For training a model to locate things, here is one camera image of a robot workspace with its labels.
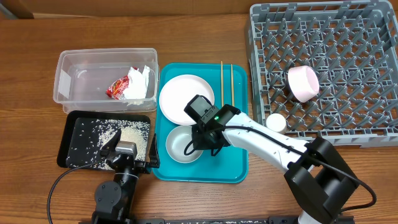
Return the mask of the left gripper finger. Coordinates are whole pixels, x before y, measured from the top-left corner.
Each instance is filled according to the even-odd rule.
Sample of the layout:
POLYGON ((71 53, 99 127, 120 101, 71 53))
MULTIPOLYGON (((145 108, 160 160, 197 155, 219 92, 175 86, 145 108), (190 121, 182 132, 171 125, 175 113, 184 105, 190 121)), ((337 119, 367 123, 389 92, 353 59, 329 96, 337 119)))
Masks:
POLYGON ((110 152, 115 151, 115 148, 120 141, 121 130, 117 130, 114 136, 100 149, 101 156, 108 156, 110 152))
POLYGON ((152 168, 160 167, 160 159, 157 147, 157 135, 154 134, 152 138, 152 143, 149 150, 149 164, 152 168))

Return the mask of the rice grains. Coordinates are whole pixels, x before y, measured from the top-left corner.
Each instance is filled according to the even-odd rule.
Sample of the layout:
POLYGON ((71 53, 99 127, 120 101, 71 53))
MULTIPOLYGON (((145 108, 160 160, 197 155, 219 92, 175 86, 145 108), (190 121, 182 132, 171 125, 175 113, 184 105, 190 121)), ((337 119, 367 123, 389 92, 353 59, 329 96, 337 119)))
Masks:
POLYGON ((67 167, 74 168, 96 162, 102 158, 100 149, 121 130, 121 140, 133 142, 137 147, 137 159, 146 159, 150 124, 144 121, 118 119, 78 118, 66 158, 67 167))

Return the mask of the grey bowl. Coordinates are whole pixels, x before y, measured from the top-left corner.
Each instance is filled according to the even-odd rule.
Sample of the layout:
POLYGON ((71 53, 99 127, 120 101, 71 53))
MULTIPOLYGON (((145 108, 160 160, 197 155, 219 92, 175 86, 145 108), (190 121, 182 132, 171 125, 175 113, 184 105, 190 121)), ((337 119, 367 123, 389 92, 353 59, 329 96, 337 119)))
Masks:
POLYGON ((187 164, 197 160, 202 151, 194 151, 186 156, 184 154, 185 147, 192 140, 191 126, 177 126, 174 128, 166 139, 166 150, 169 156, 176 162, 187 164))

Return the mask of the white round plate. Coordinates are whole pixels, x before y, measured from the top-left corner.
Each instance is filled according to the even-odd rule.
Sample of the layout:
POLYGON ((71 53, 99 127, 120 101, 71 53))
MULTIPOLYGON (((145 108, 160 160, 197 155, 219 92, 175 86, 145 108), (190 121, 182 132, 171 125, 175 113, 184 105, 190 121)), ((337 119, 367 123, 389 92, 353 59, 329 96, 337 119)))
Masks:
POLYGON ((161 112, 177 125, 195 124, 194 120, 184 112, 184 108, 196 95, 205 96, 211 104, 215 102, 213 89, 204 79, 189 74, 174 77, 161 89, 159 96, 161 112))

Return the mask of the red snack wrapper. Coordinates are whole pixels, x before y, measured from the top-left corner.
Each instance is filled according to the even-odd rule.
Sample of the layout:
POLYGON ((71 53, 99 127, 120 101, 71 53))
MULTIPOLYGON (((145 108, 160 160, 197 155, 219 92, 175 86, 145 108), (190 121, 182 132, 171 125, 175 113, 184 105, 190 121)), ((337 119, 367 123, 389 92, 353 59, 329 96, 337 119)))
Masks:
POLYGON ((115 100, 124 100, 124 91, 129 87, 129 77, 126 75, 116 80, 107 90, 106 95, 115 100))

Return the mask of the white cup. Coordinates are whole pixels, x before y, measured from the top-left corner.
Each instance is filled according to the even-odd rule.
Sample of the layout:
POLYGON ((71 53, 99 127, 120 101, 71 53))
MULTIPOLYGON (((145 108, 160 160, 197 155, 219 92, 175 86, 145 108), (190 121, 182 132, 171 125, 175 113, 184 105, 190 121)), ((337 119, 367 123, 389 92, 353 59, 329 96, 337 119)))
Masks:
POLYGON ((266 118, 266 127, 274 132, 285 134, 287 130, 287 121, 283 115, 273 113, 266 118))

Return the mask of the white tissue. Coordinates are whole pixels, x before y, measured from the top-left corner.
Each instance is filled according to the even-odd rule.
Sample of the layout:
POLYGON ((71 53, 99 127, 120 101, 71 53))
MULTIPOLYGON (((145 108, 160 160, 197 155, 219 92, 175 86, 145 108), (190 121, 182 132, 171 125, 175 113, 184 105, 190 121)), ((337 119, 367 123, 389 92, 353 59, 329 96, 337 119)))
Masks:
POLYGON ((144 99, 147 94, 149 86, 150 68, 145 65, 142 72, 138 69, 131 67, 128 72, 128 86, 123 91, 123 96, 127 100, 131 99, 144 99))

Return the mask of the pink bowl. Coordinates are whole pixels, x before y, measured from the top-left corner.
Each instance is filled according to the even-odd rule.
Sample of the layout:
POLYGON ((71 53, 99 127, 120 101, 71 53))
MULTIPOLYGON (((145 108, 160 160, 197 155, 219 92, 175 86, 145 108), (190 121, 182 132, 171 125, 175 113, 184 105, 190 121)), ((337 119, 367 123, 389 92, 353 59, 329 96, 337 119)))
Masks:
POLYGON ((301 103, 311 100, 320 91, 318 77, 308 65, 290 68, 287 80, 294 97, 301 103))

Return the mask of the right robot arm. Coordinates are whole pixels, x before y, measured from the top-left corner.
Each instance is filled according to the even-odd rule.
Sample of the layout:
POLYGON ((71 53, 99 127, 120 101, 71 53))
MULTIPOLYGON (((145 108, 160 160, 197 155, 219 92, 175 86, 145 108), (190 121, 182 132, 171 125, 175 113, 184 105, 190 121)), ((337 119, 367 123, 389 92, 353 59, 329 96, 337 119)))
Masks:
POLYGON ((294 139, 255 122, 231 105, 217 108, 204 96, 194 96, 184 112, 194 120, 196 150, 233 146, 251 152, 278 168, 303 212, 299 223, 333 223, 358 188, 356 176, 335 147, 317 137, 294 139))

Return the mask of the clear plastic waste bin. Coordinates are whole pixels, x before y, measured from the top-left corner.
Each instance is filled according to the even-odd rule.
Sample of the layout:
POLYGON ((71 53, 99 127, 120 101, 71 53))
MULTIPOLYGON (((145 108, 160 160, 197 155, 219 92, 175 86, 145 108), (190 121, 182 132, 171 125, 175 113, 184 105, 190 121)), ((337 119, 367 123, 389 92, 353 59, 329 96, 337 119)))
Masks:
POLYGON ((159 65, 154 48, 110 48, 63 51, 53 86, 54 102, 63 111, 74 110, 136 113, 154 111, 159 91, 159 65), (135 68, 148 78, 146 94, 117 100, 108 88, 135 68))

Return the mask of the grey plastic dishwasher rack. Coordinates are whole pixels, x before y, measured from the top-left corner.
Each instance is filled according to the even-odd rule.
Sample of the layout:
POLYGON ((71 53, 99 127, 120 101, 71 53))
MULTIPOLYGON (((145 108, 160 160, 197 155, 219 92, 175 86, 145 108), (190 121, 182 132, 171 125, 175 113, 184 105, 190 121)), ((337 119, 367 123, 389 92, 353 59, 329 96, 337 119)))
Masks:
POLYGON ((246 26, 253 116, 279 113, 287 135, 336 146, 397 145, 397 16, 389 1, 254 4, 246 26), (289 69, 315 71, 319 94, 301 103, 289 69))

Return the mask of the teal serving tray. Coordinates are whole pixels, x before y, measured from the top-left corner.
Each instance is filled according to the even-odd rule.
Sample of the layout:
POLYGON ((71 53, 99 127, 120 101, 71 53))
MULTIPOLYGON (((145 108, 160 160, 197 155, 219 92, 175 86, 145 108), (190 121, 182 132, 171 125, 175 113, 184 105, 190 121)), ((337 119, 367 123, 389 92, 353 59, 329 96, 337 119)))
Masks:
MULTIPOLYGON (((235 107, 248 112, 248 76, 239 65, 233 65, 235 107)), ((159 87, 179 75, 196 75, 204 79, 213 89, 215 105, 221 106, 220 64, 210 63, 170 63, 160 74, 159 87)), ((223 65, 224 103, 231 103, 231 65, 223 65)), ((204 150, 195 161, 182 164, 173 160, 166 150, 166 139, 178 125, 169 121, 157 107, 155 133, 160 157, 160 167, 154 174, 160 180, 182 182, 211 182, 237 184, 248 173, 248 152, 233 146, 224 147, 216 156, 204 150)))

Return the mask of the right wooden chopstick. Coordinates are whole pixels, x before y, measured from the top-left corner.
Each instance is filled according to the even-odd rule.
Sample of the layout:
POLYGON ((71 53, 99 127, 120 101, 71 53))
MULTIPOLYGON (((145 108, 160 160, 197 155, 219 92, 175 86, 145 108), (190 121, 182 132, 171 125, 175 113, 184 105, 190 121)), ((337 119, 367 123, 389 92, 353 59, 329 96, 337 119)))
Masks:
POLYGON ((231 64, 231 104, 232 104, 232 106, 235 106, 233 64, 231 64))

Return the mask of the wooden chopstick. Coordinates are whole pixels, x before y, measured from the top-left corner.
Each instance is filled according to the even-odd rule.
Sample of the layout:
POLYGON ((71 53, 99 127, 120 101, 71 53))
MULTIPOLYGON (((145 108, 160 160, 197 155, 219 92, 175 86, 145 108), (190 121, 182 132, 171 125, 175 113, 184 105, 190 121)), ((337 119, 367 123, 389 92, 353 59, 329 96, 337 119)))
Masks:
POLYGON ((232 104, 232 106, 235 106, 233 64, 231 64, 231 104, 232 104))
POLYGON ((221 107, 224 106, 224 75, 223 75, 223 61, 220 63, 220 89, 221 89, 221 107))

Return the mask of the left wooden chopstick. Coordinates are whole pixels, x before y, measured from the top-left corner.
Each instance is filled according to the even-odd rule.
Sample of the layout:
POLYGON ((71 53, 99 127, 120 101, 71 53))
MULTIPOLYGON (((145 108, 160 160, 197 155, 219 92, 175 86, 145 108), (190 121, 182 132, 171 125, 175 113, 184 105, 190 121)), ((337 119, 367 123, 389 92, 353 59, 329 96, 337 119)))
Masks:
POLYGON ((221 107, 224 106, 224 75, 223 75, 223 61, 220 63, 220 89, 221 89, 221 107))

